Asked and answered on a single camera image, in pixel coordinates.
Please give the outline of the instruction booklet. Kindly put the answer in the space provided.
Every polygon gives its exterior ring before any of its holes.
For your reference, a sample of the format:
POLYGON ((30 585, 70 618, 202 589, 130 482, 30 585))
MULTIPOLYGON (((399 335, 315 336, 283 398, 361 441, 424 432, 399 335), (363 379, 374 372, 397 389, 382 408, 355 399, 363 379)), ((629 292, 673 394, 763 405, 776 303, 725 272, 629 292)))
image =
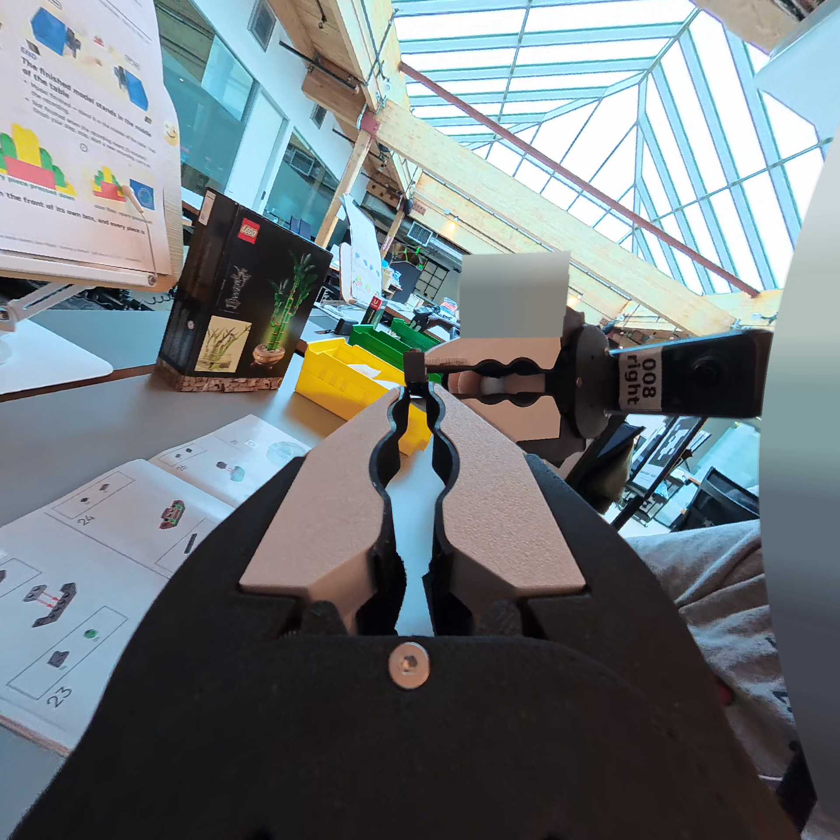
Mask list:
POLYGON ((248 415, 3 526, 2 724, 67 756, 173 573, 308 450, 248 415))

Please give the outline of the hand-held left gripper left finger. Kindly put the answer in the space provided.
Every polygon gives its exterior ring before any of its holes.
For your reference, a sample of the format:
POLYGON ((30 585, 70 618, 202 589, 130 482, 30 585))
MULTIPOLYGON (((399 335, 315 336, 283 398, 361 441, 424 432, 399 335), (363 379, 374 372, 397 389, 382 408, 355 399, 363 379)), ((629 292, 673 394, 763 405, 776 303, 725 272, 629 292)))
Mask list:
POLYGON ((405 594, 387 485, 401 467, 397 386, 309 451, 240 587, 330 602, 349 632, 394 635, 405 594))

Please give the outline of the black building set box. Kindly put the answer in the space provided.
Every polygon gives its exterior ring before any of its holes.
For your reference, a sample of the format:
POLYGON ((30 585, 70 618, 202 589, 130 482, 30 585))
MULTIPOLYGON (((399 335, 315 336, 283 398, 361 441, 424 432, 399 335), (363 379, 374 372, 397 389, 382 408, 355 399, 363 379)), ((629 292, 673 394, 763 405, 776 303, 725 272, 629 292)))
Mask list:
POLYGON ((155 369, 178 392, 277 390, 331 261, 207 189, 155 369))

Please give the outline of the white display stand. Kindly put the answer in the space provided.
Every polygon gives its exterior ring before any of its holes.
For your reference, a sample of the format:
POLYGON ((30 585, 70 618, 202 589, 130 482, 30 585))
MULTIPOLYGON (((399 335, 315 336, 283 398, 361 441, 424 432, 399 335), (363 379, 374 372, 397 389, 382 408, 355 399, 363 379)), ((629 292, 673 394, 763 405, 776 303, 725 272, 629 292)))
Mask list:
POLYGON ((42 389, 110 375, 109 362, 28 319, 85 287, 48 282, 1 306, 1 394, 42 389))

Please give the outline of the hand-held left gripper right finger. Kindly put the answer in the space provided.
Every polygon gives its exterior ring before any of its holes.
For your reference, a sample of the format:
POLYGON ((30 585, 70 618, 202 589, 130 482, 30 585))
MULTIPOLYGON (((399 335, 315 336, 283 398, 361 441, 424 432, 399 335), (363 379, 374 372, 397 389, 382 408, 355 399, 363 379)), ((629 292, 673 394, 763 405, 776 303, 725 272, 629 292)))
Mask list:
POLYGON ((585 578, 525 453, 442 387, 429 387, 435 502, 423 578, 436 635, 470 635, 497 602, 581 595, 585 578))

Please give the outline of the grey printed shirt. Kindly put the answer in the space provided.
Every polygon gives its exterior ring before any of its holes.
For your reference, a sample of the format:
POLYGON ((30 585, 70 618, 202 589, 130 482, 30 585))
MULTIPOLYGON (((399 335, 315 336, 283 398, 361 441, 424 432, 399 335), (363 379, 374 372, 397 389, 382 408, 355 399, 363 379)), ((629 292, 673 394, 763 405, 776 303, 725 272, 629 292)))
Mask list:
POLYGON ((627 542, 678 608, 759 776, 779 781, 799 739, 770 612, 760 521, 627 542))

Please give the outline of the wooden display board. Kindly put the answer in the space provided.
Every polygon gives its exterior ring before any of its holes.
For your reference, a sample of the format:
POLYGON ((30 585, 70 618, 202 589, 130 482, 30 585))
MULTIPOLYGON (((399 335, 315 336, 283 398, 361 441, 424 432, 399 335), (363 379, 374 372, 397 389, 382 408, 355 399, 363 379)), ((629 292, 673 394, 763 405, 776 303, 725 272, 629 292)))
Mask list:
POLYGON ((184 261, 180 134, 172 99, 164 87, 162 90, 163 92, 160 95, 164 115, 162 124, 166 130, 173 131, 175 144, 170 151, 163 153, 162 192, 154 201, 156 207, 164 213, 170 268, 167 271, 159 269, 141 271, 72 259, 25 255, 3 249, 1 258, 2 277, 50 282, 59 287, 68 287, 70 294, 78 293, 82 288, 89 287, 164 292, 175 286, 184 261))

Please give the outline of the green plastic bin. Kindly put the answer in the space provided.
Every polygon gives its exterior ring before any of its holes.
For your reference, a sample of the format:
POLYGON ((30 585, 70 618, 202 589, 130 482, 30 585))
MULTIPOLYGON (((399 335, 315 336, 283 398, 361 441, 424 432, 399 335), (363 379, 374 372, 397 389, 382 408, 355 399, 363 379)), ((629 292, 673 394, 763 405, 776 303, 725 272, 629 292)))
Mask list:
POLYGON ((443 331, 444 337, 440 338, 435 332, 415 329, 410 322, 401 318, 392 320, 390 330, 412 350, 428 352, 439 344, 450 341, 450 336, 446 330, 443 331))
POLYGON ((391 367, 403 371, 403 355, 410 348, 390 330, 382 331, 367 324, 352 327, 349 345, 357 345, 391 367))

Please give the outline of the grey desk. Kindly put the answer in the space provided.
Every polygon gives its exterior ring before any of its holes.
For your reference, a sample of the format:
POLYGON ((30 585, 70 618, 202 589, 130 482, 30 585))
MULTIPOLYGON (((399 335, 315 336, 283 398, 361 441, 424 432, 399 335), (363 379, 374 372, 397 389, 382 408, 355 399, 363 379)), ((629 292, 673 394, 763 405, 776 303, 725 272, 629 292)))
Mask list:
MULTIPOLYGON (((125 375, 58 392, 2 402, 2 525, 65 496, 133 459, 147 459, 240 417, 254 414, 314 446, 341 419, 295 393, 302 357, 290 360, 277 392, 174 392, 147 372, 167 316, 162 312, 53 310, 38 323, 109 361, 125 375)), ((406 595, 396 624, 400 635, 433 632, 422 577, 432 547, 432 449, 402 456, 388 485, 396 545, 406 567, 406 595)), ((2 727, 1 837, 51 781, 63 759, 2 727)))

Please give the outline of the black-and-white marker sign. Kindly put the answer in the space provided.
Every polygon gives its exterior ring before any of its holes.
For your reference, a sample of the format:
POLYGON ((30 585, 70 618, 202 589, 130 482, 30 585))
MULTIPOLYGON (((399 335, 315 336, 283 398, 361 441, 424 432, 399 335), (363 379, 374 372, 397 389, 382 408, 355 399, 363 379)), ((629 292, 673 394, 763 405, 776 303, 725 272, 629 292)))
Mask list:
POLYGON ((662 439, 632 479, 636 487, 647 491, 657 484, 677 463, 693 437, 700 431, 706 418, 702 416, 674 417, 662 439))

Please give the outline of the background instruction sheet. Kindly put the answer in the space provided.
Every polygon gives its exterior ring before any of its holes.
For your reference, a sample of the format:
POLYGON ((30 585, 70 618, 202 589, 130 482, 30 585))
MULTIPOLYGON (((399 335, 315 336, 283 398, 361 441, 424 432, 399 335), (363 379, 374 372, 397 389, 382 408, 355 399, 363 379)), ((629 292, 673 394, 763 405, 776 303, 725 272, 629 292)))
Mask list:
POLYGON ((350 243, 339 247, 339 281, 342 299, 367 307, 383 290, 382 258, 375 226, 345 193, 342 205, 350 227, 350 243))

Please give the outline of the black easel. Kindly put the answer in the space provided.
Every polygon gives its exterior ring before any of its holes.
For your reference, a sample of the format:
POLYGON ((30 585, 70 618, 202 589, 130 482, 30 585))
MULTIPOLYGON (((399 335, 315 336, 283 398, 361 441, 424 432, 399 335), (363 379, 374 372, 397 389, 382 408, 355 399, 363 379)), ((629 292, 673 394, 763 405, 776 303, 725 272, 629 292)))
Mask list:
POLYGON ((627 498, 612 525, 616 531, 627 524, 650 499, 659 485, 684 458, 686 450, 698 435, 706 416, 672 416, 663 434, 647 447, 636 469, 626 483, 627 498))

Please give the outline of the yellow plastic bin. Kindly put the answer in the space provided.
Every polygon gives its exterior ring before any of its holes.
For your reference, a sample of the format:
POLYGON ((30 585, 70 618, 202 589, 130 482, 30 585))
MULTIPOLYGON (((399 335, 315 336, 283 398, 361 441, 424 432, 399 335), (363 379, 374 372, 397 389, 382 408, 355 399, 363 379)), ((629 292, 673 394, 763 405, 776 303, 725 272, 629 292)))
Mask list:
POLYGON ((308 345, 297 378, 296 392, 343 420, 351 420, 380 399, 388 389, 350 370, 349 364, 368 364, 380 371, 388 371, 386 379, 400 382, 402 386, 405 384, 402 371, 360 346, 349 345, 345 339, 337 338, 308 345))

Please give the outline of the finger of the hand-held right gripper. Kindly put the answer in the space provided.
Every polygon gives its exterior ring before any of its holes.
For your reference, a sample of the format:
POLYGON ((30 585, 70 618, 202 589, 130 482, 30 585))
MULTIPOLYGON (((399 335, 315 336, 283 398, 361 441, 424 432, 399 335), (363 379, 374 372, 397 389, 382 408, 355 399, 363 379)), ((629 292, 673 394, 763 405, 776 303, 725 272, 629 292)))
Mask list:
POLYGON ((580 453, 580 437, 563 421, 545 384, 452 384, 451 392, 528 454, 565 461, 580 453))
POLYGON ((456 339, 425 353, 428 373, 446 382, 546 382, 561 337, 456 339))

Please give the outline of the printed instruction sheet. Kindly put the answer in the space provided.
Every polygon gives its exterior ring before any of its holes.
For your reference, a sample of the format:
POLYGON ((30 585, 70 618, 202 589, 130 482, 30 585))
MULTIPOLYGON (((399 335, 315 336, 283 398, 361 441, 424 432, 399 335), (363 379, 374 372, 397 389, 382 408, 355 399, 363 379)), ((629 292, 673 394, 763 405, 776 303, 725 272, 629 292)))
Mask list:
POLYGON ((153 2, 2 1, 2 249, 172 273, 176 116, 153 2))

